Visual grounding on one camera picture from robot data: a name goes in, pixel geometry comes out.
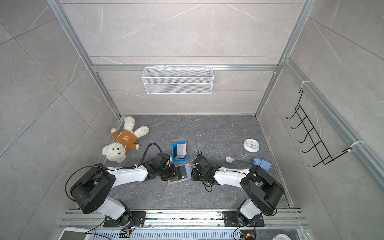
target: wire basket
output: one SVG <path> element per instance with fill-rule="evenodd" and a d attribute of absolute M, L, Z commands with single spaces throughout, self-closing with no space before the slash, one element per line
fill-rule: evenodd
<path fill-rule="evenodd" d="M 146 67 L 141 76 L 148 94 L 212 93 L 212 67 Z"/>

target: teddy bear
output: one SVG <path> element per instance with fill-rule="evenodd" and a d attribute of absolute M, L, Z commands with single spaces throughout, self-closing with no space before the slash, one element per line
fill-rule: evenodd
<path fill-rule="evenodd" d="M 138 150 L 139 144 L 136 144 L 139 138 L 149 133 L 147 126 L 141 126 L 136 131 L 132 131 L 135 125 L 135 119 L 131 116 L 124 118 L 124 127 L 121 132 L 116 128 L 111 129 L 111 134 L 115 142 L 103 147 L 101 154 L 108 160 L 114 162 L 122 162 L 126 158 L 129 150 Z"/>

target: brown hoodie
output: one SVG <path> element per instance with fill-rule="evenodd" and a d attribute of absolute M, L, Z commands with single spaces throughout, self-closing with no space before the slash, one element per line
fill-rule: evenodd
<path fill-rule="evenodd" d="M 130 131 L 123 129 L 121 133 L 118 131 L 112 133 L 115 142 L 121 143 L 124 146 L 125 153 L 128 150 L 136 150 L 135 143 L 138 141 L 138 138 Z"/>

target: robotic arm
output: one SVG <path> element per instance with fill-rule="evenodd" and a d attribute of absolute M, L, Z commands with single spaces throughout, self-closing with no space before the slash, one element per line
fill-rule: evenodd
<path fill-rule="evenodd" d="M 157 146 L 155 143 L 148 145 L 142 160 L 153 144 Z M 244 224 L 260 213 L 272 215 L 283 195 L 283 187 L 259 166 L 242 170 L 212 167 L 202 154 L 196 156 L 193 164 L 196 169 L 192 170 L 192 181 L 202 181 L 205 187 L 227 184 L 244 189 L 250 199 L 244 201 L 237 211 L 238 220 Z M 170 156 L 160 152 L 154 159 L 145 163 L 141 161 L 136 166 L 114 168 L 96 164 L 71 187 L 70 194 L 83 213 L 105 214 L 118 226 L 124 227 L 131 218 L 130 210 L 121 201 L 108 196 L 113 187 L 156 177 L 168 181 L 179 175 L 175 165 L 170 164 Z M 257 182 L 262 182 L 262 185 L 257 186 Z"/>

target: teddy bear's head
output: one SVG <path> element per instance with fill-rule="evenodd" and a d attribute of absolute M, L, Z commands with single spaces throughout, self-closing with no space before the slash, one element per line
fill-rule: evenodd
<path fill-rule="evenodd" d="M 122 162 L 126 158 L 124 146 L 118 142 L 114 142 L 103 147 L 101 154 L 113 162 Z"/>

